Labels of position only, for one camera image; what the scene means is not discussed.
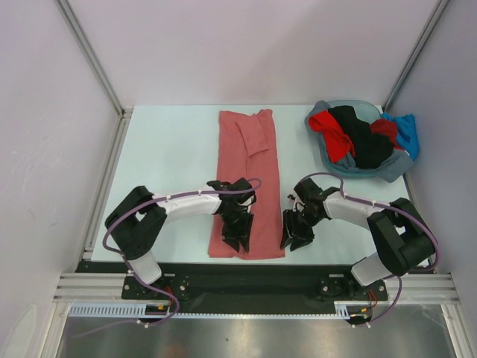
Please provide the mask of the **pink t shirt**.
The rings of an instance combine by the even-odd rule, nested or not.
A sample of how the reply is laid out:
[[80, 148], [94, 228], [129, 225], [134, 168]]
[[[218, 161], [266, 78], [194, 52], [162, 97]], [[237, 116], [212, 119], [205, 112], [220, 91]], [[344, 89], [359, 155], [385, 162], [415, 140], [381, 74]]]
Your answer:
[[243, 260], [268, 260], [285, 256], [280, 247], [282, 211], [280, 205], [279, 165], [273, 111], [260, 110], [252, 115], [219, 113], [219, 149], [217, 179], [230, 183], [240, 178], [258, 178], [262, 185], [251, 206], [250, 246], [236, 251], [224, 242], [224, 226], [213, 219], [208, 254], [211, 258], [238, 257]]

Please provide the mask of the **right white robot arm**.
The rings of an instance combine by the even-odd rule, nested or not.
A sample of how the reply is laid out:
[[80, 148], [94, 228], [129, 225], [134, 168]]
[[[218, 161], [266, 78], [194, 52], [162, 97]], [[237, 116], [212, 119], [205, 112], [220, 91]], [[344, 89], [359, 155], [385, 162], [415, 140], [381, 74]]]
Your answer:
[[282, 214], [282, 249], [311, 244], [314, 227], [323, 220], [349, 222], [370, 232], [376, 252], [355, 263], [344, 280], [344, 291], [352, 299], [363, 298], [376, 281], [401, 277], [437, 256], [435, 236], [406, 198], [388, 204], [357, 198], [344, 191], [343, 181], [322, 189], [311, 175], [295, 185], [289, 198], [293, 206]]

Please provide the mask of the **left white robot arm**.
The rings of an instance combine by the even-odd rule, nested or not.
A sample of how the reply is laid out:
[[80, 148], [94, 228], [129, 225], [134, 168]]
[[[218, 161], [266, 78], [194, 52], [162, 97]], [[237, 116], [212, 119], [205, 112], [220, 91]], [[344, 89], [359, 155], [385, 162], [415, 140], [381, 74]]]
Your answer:
[[165, 281], [151, 250], [162, 227], [192, 216], [217, 216], [222, 241], [236, 252], [249, 251], [251, 207], [261, 184], [258, 178], [239, 178], [234, 183], [211, 180], [203, 189], [162, 197], [137, 186], [106, 218], [103, 246], [120, 254], [142, 293], [156, 298], [163, 293]]

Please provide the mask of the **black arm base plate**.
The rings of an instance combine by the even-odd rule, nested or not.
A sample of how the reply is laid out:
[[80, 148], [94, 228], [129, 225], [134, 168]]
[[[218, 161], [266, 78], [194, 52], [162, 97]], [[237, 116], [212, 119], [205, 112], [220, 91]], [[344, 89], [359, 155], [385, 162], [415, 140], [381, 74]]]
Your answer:
[[182, 303], [290, 304], [366, 301], [389, 304], [386, 280], [363, 287], [354, 283], [350, 267], [166, 263], [160, 280], [143, 286], [123, 263], [83, 261], [76, 273], [122, 273], [123, 301], [166, 300], [180, 310]]

